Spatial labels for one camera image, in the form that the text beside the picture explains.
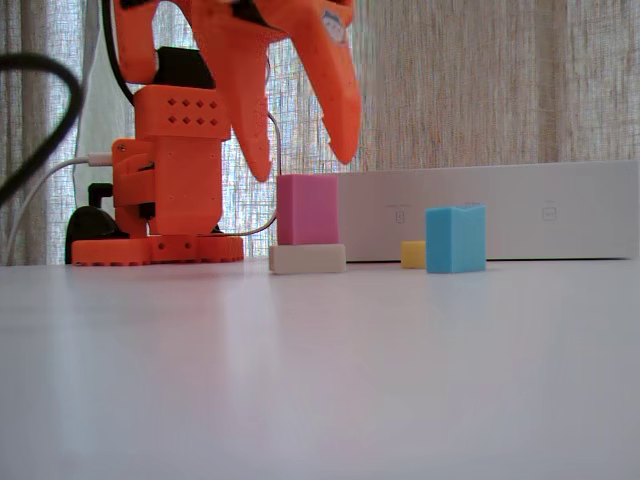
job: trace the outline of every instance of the black cable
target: black cable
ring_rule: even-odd
[[[127,82],[122,76],[120,65],[118,64],[118,56],[116,55],[116,47],[113,39],[113,26],[111,25],[111,1],[102,0],[102,30],[104,30],[104,39],[107,44],[107,56],[109,57],[109,65],[111,65],[111,71],[113,76],[116,77],[118,86],[129,103],[133,105],[133,93],[129,89]]]
[[[6,70],[35,70],[52,73],[69,88],[69,106],[62,120],[49,137],[38,147],[29,159],[13,173],[0,187],[0,207],[9,200],[45,164],[60,142],[73,127],[82,110],[84,94],[76,77],[64,65],[44,55],[16,53],[0,56],[0,72]]]

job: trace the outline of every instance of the orange 3d-printed part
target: orange 3d-printed part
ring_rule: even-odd
[[[116,224],[129,238],[77,240],[73,263],[242,258],[241,239],[211,236],[222,216],[221,145],[233,127],[251,172],[267,180],[265,75],[273,42],[291,38],[333,151],[343,163],[355,155],[361,101],[346,36],[352,0],[172,1],[191,25],[215,88],[153,84],[163,83],[156,82],[152,28],[159,0],[114,0],[122,74],[146,85],[134,97],[136,138],[113,144]]]

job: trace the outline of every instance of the icon on box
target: icon on box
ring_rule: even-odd
[[[546,207],[542,209],[542,220],[545,222],[555,222],[558,219],[558,209],[556,207]]]

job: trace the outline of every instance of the pink block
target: pink block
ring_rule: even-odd
[[[278,244],[340,243],[338,178],[334,175],[278,177]]]

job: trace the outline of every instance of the wooden block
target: wooden block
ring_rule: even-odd
[[[402,268],[427,268],[426,242],[402,242],[400,260]]]
[[[279,275],[342,273],[347,269],[344,245],[274,245],[269,248],[269,270]]]
[[[340,243],[338,177],[278,177],[278,245]]]
[[[462,273],[486,269],[484,205],[426,211],[427,272]]]

